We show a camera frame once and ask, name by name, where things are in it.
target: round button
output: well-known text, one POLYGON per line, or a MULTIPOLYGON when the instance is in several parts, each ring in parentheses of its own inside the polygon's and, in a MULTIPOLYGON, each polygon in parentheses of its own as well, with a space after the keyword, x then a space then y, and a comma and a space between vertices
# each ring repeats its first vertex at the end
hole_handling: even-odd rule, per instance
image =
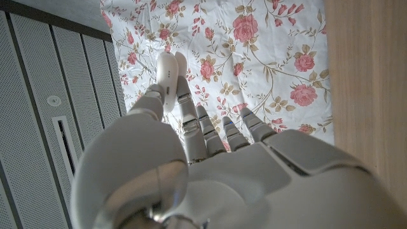
POLYGON ((49 98, 47 98, 46 101, 50 106, 53 106, 53 107, 57 107, 57 106, 61 105, 61 98, 56 95, 49 96, 49 98))

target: robot finger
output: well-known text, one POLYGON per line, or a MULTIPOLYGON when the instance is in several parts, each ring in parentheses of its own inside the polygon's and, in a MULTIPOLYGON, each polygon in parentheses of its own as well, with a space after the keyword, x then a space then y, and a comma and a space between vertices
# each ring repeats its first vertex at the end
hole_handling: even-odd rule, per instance
POLYGON ((262 122, 248 108, 243 108, 240 112, 240 116, 246 124, 247 129, 249 129, 250 134, 253 136, 255 142, 262 141, 266 137, 276 134, 276 131, 262 122))
POLYGON ((201 124, 203 137, 205 138, 208 156, 212 157, 218 153, 226 153, 222 140, 212 125, 205 108, 203 106, 197 106, 197 113, 201 124))
POLYGON ((163 118, 164 89, 157 84, 150 85, 142 96, 130 109, 127 115, 146 113, 156 121, 163 118))
POLYGON ((183 67, 186 66, 186 60, 180 53, 176 53, 176 58, 181 73, 177 82, 177 98, 182 115, 186 159, 191 165, 208 158, 208 152, 204 134, 198 122, 197 111, 195 111, 195 105, 191 99, 191 91, 183 73, 186 72, 186 70, 183 71, 186 68, 183 67))
POLYGON ((227 116, 223 117, 222 125, 232 151, 236 151, 244 146, 250 145, 242 133, 238 131, 230 118, 227 116))

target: fingertip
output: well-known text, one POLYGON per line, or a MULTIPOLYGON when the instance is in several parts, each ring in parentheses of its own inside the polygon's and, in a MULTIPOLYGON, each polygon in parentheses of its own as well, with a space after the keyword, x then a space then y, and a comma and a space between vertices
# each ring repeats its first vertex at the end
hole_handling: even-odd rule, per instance
POLYGON ((253 112, 252 112, 249 108, 243 108, 243 109, 240 111, 240 116, 241 116, 242 118, 246 117, 246 116, 249 115, 249 114, 253 114, 253 112))
POLYGON ((222 118, 222 126, 225 126, 230 123, 233 123, 233 122, 231 121, 231 119, 229 117, 225 116, 222 118))
POLYGON ((197 106, 195 109, 197 111, 198 118, 202 118, 202 117, 208 115, 208 113, 206 112, 206 109, 201 105, 197 106))

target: slot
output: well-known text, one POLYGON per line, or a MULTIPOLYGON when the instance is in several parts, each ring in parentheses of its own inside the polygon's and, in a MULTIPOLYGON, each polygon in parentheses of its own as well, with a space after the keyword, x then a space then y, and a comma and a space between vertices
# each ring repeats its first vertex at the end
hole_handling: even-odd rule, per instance
POLYGON ((65 146, 65 151, 66 151, 66 154, 67 154, 68 160, 69 160, 69 165, 71 166, 72 173, 75 174, 75 166, 74 166, 74 162, 72 159, 71 150, 69 150, 68 140, 66 139, 66 133, 65 133, 64 124, 62 123, 62 120, 58 121, 58 126, 59 126, 59 130, 61 131, 62 140, 63 140, 64 146, 65 146))
POLYGON ((78 157, 75 151, 71 131, 69 130, 68 120, 66 116, 58 116, 52 118, 52 123, 57 136, 60 153, 64 160, 65 170, 69 181, 72 183, 75 168, 78 164, 78 157))

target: white fabric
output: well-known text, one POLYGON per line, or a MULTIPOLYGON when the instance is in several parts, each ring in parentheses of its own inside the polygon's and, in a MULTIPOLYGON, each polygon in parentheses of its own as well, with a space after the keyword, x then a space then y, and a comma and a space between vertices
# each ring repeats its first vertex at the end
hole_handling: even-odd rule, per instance
MULTIPOLYGON (((196 104, 221 127, 247 106, 276 131, 300 129, 333 144, 322 0, 101 2, 111 28, 127 109, 154 83, 157 56, 188 60, 196 104)), ((177 105, 165 121, 181 133, 177 105)))

